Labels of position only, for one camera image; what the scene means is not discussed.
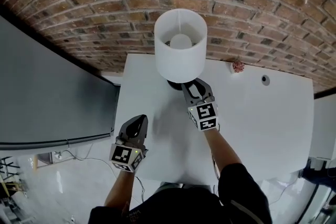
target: white table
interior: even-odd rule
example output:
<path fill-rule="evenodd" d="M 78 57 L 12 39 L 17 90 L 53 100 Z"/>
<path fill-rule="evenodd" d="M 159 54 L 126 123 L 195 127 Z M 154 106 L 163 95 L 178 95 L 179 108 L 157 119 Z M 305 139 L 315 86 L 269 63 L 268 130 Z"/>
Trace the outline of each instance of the white table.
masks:
<path fill-rule="evenodd" d="M 268 86 L 261 82 L 263 75 L 270 78 Z M 206 60 L 199 78 L 212 87 L 222 136 L 255 180 L 305 167 L 313 125 L 310 79 L 253 66 L 231 74 L 229 63 L 214 60 Z M 115 134 L 139 114 L 148 116 L 149 152 L 138 176 L 189 184 L 218 182 L 206 139 L 188 118 L 182 91 L 160 76 L 154 55 L 128 54 Z"/>

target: white floor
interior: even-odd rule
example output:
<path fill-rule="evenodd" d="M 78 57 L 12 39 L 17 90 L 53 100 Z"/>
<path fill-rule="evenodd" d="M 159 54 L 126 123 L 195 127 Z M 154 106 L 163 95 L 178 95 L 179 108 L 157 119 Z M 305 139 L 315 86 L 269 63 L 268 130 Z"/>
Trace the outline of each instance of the white floor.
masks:
<path fill-rule="evenodd" d="M 89 148 L 90 145 L 87 145 L 71 151 L 78 157 L 84 158 Z M 107 162 L 109 151 L 110 143 L 96 143 L 88 157 Z M 38 224 L 73 223 L 72 217 L 75 223 L 87 223 L 90 210 L 95 206 L 103 205 L 115 181 L 111 169 L 100 161 L 72 160 L 34 172 L 32 160 L 33 156 L 21 156 L 17 159 L 22 170 L 20 178 L 28 187 L 28 198 L 23 193 L 16 193 L 13 198 L 24 211 L 36 218 L 35 223 Z M 313 192 L 314 185 L 298 178 L 297 175 L 296 172 L 258 182 L 268 197 L 274 224 L 294 223 Z M 147 199 L 158 188 L 160 182 L 141 180 L 145 188 L 144 199 Z M 136 207 L 140 202 L 141 186 L 135 180 L 131 208 Z"/>

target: gray partition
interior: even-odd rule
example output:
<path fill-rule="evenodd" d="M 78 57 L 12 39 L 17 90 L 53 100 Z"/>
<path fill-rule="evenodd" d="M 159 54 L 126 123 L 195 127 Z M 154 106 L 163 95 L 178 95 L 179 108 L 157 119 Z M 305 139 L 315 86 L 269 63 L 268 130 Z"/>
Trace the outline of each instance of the gray partition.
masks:
<path fill-rule="evenodd" d="M 117 91 L 0 17 L 0 150 L 109 136 Z"/>

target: person's left arm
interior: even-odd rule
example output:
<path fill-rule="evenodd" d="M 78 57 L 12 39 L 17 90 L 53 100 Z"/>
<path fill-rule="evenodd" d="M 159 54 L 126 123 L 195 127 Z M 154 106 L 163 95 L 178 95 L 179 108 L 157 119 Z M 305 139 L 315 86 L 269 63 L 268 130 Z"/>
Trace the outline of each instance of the person's left arm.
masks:
<path fill-rule="evenodd" d="M 134 173 L 120 171 L 105 200 L 104 207 L 92 209 L 89 224 L 105 223 L 107 219 L 111 218 L 113 218 L 114 223 L 121 220 L 123 213 L 127 213 L 130 208 L 133 183 Z"/>

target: white lampshade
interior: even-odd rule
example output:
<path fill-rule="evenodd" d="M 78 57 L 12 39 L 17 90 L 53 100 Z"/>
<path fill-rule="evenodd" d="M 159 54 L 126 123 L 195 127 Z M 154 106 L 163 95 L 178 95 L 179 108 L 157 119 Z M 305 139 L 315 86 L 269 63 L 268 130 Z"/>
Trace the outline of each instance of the white lampshade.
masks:
<path fill-rule="evenodd" d="M 205 64 L 206 38 L 206 22 L 199 14 L 182 8 L 162 14 L 154 27 L 156 68 L 161 76 L 175 83 L 197 78 Z"/>

